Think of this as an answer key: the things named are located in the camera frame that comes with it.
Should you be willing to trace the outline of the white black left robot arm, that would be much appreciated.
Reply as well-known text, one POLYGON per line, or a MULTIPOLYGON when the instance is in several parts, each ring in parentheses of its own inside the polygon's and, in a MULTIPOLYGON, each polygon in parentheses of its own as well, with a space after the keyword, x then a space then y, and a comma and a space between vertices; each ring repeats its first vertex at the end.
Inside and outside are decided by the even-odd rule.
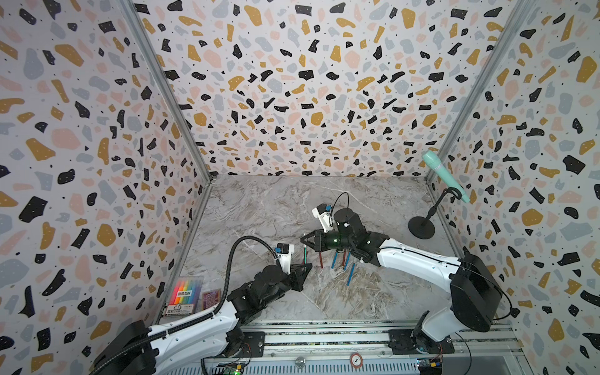
POLYGON ((92 373, 161 374, 197 359, 234 357, 245 344, 242 326, 286 292, 301 292, 312 268, 294 264, 286 273, 280 265, 269 265, 218 306, 149 328, 132 323, 98 355, 92 373))

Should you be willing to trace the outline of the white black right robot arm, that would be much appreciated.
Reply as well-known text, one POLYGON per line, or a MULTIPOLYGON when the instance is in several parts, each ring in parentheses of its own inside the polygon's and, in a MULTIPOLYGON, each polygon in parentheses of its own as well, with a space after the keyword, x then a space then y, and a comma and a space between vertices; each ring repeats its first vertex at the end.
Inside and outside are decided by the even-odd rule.
POLYGON ((426 311, 399 342, 405 350, 429 353, 460 331, 490 331, 503 291, 479 257, 442 256, 368 231, 351 209, 336 213, 315 209, 313 215, 321 227, 302 236, 300 242, 315 252, 348 252, 362 263, 409 273, 449 294, 448 306, 426 311))

